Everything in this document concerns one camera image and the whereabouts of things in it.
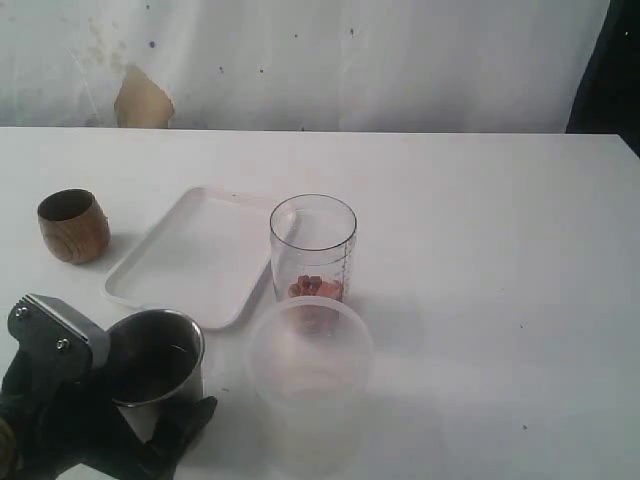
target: white table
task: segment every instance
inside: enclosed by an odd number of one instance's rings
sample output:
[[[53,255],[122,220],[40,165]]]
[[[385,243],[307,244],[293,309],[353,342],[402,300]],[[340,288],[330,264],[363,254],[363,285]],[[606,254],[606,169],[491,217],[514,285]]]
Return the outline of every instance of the white table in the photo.
[[[106,270],[192,185],[335,195],[358,215],[352,304],[377,346],[335,478],[638,478],[640,161],[617,137],[7,128],[0,147],[2,311],[37,292],[110,326],[128,312],[100,296]],[[75,186],[113,232],[81,267],[35,218]],[[281,478],[245,410],[251,321],[207,336],[220,404],[177,478]],[[0,370],[14,352],[3,331]]]

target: white cloth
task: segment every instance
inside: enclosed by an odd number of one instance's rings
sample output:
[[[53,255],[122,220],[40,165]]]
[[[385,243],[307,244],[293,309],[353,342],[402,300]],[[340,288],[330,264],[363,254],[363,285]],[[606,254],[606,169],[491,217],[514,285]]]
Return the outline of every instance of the white cloth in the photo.
[[[560,132],[608,3],[0,0],[0,125],[115,126],[133,63],[173,128]]]

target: wooden tumbler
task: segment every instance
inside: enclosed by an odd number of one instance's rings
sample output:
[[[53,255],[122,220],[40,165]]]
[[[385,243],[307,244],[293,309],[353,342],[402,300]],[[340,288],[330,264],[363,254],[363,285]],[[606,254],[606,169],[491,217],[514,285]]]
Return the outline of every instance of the wooden tumbler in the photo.
[[[49,251],[75,265],[100,256],[111,234],[107,217],[91,192],[63,190],[38,206],[40,231]]]

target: stainless steel cup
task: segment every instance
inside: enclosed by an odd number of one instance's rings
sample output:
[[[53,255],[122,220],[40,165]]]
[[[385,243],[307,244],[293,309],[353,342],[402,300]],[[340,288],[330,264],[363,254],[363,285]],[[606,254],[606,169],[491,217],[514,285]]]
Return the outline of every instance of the stainless steel cup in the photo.
[[[109,330],[113,401],[122,407],[202,398],[204,337],[198,324],[173,310],[146,310]]]

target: clear plastic cup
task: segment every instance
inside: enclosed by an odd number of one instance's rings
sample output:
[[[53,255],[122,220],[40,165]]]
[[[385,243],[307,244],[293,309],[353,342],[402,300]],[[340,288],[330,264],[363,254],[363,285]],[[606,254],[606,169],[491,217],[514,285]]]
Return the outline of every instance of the clear plastic cup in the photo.
[[[353,210],[326,195],[300,195],[278,205],[270,223],[278,301],[305,295],[343,301],[356,243]]]
[[[355,413],[373,365],[360,317],[329,298],[280,302],[259,319],[245,360],[276,462],[296,475],[344,463],[357,444]]]

